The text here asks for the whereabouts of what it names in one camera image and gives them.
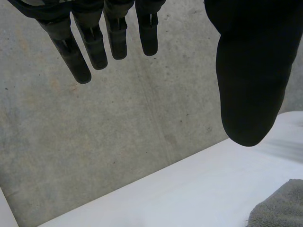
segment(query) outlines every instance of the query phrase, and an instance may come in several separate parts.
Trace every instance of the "black robotic finger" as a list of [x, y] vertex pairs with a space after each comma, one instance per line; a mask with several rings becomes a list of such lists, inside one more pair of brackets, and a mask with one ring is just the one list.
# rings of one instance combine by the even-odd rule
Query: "black robotic finger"
[[152, 56], [158, 51], [157, 12], [165, 0], [136, 0], [136, 12], [139, 23], [139, 33], [143, 52]]
[[105, 0], [104, 17], [107, 26], [110, 49], [114, 59], [127, 56], [125, 16], [134, 0]]
[[80, 84], [90, 82], [91, 73], [71, 32], [71, 19], [59, 21], [38, 20], [41, 27], [49, 34], [66, 65]]
[[303, 34], [303, 0], [205, 0], [221, 33], [216, 57], [227, 135], [255, 146], [272, 128]]
[[97, 5], [94, 4], [95, 8], [86, 9], [75, 1], [72, 13], [92, 66], [96, 70], [101, 70], [107, 66], [103, 35], [99, 26], [104, 1], [95, 2], [97, 3]]

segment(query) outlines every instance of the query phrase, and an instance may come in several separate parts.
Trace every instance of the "concrete wall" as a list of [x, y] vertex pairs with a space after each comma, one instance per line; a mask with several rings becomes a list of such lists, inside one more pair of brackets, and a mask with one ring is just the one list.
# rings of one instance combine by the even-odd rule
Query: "concrete wall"
[[[167, 1], [159, 52], [143, 55], [134, 9], [128, 56], [73, 79], [48, 35], [0, 4], [0, 186], [20, 227], [35, 227], [227, 138], [215, 75], [219, 34], [201, 0]], [[303, 110], [303, 49], [283, 111]]]

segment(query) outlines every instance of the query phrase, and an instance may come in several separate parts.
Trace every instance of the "white table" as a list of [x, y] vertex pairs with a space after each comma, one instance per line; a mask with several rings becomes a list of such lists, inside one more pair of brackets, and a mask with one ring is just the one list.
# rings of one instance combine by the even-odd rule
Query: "white table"
[[40, 227], [244, 227], [291, 178], [303, 179], [303, 112], [255, 147], [225, 140]]

